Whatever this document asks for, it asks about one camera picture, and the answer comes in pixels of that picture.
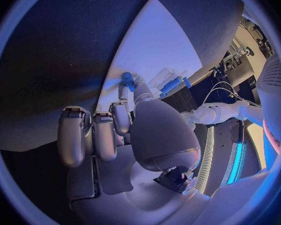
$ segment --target wire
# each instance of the wire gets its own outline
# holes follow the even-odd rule
[[[234,93],[233,93],[232,91],[226,89],[226,88],[223,88],[223,87],[217,87],[217,88],[215,88],[215,86],[217,86],[218,84],[221,84],[221,83],[228,84],[228,85],[232,88],[232,90],[233,90]],[[225,91],[229,92],[230,94],[232,94],[233,96],[235,96],[235,97],[238,98],[239,100],[244,100],[244,101],[248,102],[248,103],[251,104],[251,105],[254,105],[254,106],[258,107],[258,108],[261,108],[261,106],[257,105],[256,103],[241,98],[241,97],[238,95],[238,93],[235,91],[235,89],[231,86],[231,84],[230,84],[229,82],[226,82],[226,81],[220,81],[220,82],[218,82],[216,85],[214,85],[214,86],[212,87],[211,91],[210,91],[210,92],[207,94],[207,96],[205,97],[205,99],[204,99],[202,105],[206,102],[207,98],[209,97],[209,95],[210,95],[213,91],[219,90],[219,89],[222,89],[222,90],[225,90]]]

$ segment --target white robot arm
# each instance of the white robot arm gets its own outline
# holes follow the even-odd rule
[[[238,100],[233,104],[223,102],[204,103],[192,112],[182,112],[181,116],[191,124],[218,124],[229,118],[238,120],[249,119],[251,122],[263,126],[263,111],[261,108],[251,106],[245,100]]]

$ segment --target machine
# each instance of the machine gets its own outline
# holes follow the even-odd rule
[[[268,172],[229,182],[212,197],[201,194],[192,173],[202,156],[193,132],[195,124],[217,124],[234,117],[263,127],[269,170],[280,154],[278,56],[267,60],[257,81],[262,107],[241,99],[234,90],[231,93],[240,99],[234,104],[203,103],[192,112],[178,113],[154,98],[141,76],[125,77],[119,86],[118,101],[110,105],[109,111],[90,116],[81,107],[66,107],[60,117],[58,149],[61,160],[70,167],[67,195],[71,209],[86,224],[219,224],[224,218],[216,211],[230,204],[227,215],[234,213]],[[225,89],[216,86],[210,93]],[[133,91],[133,119],[125,104],[129,89]],[[279,109],[273,110],[271,101],[279,103]],[[116,142],[117,136],[123,137],[122,144]]]

